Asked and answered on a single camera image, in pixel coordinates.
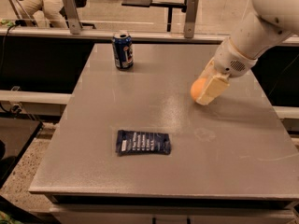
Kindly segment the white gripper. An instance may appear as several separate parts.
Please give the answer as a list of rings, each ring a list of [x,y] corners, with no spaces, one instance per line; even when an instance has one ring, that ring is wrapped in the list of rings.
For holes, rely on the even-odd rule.
[[[214,58],[207,63],[197,79],[199,92],[195,101],[200,105],[210,104],[229,87],[229,78],[226,75],[241,77],[256,63],[256,59],[249,59],[241,54],[230,38],[225,38],[217,48]],[[215,69],[225,75],[214,75]]]

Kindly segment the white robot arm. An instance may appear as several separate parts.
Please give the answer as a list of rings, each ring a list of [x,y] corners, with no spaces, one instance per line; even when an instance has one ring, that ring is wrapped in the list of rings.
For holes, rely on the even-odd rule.
[[[269,49],[299,34],[299,0],[251,0],[253,10],[217,48],[193,82],[192,99],[208,105],[233,77],[245,75]]]

